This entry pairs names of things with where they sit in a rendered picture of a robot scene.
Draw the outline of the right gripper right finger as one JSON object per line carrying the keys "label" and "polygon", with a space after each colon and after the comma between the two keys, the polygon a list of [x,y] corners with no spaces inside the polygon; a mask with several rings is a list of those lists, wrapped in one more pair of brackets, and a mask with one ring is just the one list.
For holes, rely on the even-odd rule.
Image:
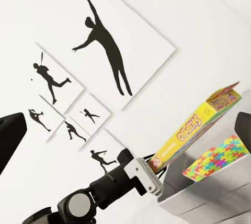
{"label": "right gripper right finger", "polygon": [[251,114],[239,112],[234,130],[251,154]]}

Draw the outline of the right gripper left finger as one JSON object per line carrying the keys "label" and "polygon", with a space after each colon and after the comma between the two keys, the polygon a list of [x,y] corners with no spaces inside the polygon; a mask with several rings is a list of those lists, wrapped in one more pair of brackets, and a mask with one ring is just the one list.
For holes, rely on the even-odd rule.
{"label": "right gripper left finger", "polygon": [[0,174],[27,133],[23,112],[0,118]]}

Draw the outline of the board game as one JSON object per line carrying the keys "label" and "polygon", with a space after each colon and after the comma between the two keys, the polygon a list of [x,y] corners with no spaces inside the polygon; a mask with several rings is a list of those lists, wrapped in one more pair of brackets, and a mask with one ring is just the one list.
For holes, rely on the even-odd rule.
{"label": "board game", "polygon": [[212,93],[147,163],[157,175],[201,138],[243,97],[233,88],[240,82]]}

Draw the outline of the jigsaw puzzle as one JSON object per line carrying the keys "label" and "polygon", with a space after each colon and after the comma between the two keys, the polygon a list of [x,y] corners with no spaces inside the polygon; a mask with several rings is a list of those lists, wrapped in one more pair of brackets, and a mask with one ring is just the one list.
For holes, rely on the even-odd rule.
{"label": "jigsaw puzzle", "polygon": [[207,157],[209,157],[214,151],[216,150],[216,148],[211,148],[208,152],[206,152],[202,157],[200,157],[194,164],[191,165],[190,168],[188,168],[187,170],[185,170],[183,172],[184,176],[187,176],[189,178],[191,178],[193,181],[198,182],[201,179],[203,179],[204,177],[195,173],[194,169],[196,169]]}
{"label": "jigsaw puzzle", "polygon": [[194,172],[207,177],[248,153],[249,151],[239,137],[232,136],[194,169]]}

